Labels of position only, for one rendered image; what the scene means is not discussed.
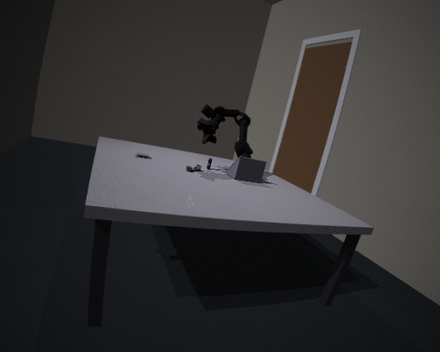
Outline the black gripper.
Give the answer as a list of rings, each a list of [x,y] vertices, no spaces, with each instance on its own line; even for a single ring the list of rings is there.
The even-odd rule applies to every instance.
[[[202,120],[201,122],[201,126],[205,125],[205,129],[203,129],[203,140],[202,140],[202,144],[205,144],[207,141],[216,143],[216,137],[213,135],[213,133],[215,134],[216,129],[218,129],[219,127],[219,123],[213,119],[211,120]]]

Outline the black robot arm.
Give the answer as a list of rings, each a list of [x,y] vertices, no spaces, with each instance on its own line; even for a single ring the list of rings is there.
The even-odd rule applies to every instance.
[[[222,106],[218,106],[215,109],[212,109],[210,106],[205,105],[201,112],[208,118],[211,118],[215,121],[217,121],[219,124],[220,122],[225,121],[225,117],[233,117],[236,121],[236,124],[240,127],[240,133],[239,133],[239,141],[235,143],[235,150],[236,155],[239,158],[247,157],[251,158],[251,154],[253,154],[252,149],[250,148],[249,144],[246,142],[247,139],[247,129],[249,125],[251,124],[250,118],[248,115],[244,112],[241,112],[239,109],[225,109]],[[237,120],[237,116],[243,116],[240,120]],[[205,129],[205,125],[201,126],[201,122],[203,119],[199,119],[197,121],[197,128],[198,129]]]

